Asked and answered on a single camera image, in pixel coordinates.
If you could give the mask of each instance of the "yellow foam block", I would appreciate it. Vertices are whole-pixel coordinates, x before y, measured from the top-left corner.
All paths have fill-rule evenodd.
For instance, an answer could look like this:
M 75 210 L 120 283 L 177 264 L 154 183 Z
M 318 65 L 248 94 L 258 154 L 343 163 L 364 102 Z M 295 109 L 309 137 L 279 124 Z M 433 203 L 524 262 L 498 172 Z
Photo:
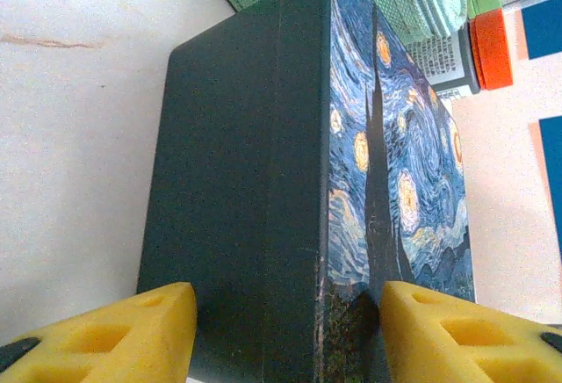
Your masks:
M 191 285 L 163 286 L 22 335 L 41 342 L 0 383 L 184 383 L 195 328 Z
M 562 382 L 562 332 L 405 282 L 383 289 L 380 318 L 395 383 Z

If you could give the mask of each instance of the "label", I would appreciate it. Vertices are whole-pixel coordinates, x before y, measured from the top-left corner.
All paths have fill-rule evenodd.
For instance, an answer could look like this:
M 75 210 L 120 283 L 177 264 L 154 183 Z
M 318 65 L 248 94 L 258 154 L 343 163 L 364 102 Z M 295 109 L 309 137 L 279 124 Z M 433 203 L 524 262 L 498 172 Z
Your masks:
M 442 102 L 452 102 L 453 100 L 459 100 L 460 98 L 466 98 L 467 96 L 472 96 L 472 90 L 468 84 L 464 86 L 453 87 L 452 89 L 441 90 L 436 92 L 437 96 Z
M 429 84 L 457 80 L 465 76 L 458 34 L 447 38 L 431 38 L 406 45 L 415 63 L 428 78 Z

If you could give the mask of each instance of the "swirling sky painting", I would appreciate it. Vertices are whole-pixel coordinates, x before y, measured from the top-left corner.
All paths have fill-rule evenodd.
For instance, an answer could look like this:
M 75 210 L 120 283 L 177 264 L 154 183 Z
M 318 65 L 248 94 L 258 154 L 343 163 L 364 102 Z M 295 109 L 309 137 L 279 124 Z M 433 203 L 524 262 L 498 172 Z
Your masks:
M 328 276 L 474 300 L 457 127 L 373 0 L 331 0 Z

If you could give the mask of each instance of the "blue panel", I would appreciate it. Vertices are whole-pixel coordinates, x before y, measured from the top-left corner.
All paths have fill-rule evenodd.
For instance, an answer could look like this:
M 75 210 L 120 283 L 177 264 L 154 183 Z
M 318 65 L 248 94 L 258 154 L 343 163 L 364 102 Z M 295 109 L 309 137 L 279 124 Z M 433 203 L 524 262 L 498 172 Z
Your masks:
M 523 24 L 529 58 L 562 51 L 562 0 L 551 0 L 525 8 Z
M 544 160 L 551 187 L 552 208 L 562 252 L 562 117 L 541 119 Z

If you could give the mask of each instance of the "orange lid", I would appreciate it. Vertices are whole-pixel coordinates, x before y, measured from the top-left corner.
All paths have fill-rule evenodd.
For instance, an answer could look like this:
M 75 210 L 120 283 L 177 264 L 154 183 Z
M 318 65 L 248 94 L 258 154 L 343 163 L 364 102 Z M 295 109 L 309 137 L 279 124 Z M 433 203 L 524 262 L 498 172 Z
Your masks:
M 471 20 L 472 57 L 482 89 L 499 89 L 513 84 L 508 36 L 501 8 Z

